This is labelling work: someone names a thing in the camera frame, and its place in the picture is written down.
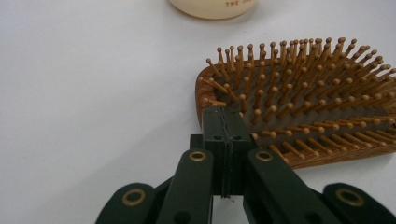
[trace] brush bristle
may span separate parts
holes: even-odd
[[[396,69],[345,41],[333,50],[330,38],[272,42],[258,55],[252,45],[218,48],[197,78],[198,118],[212,105],[239,110],[258,146],[293,168],[394,152]]]

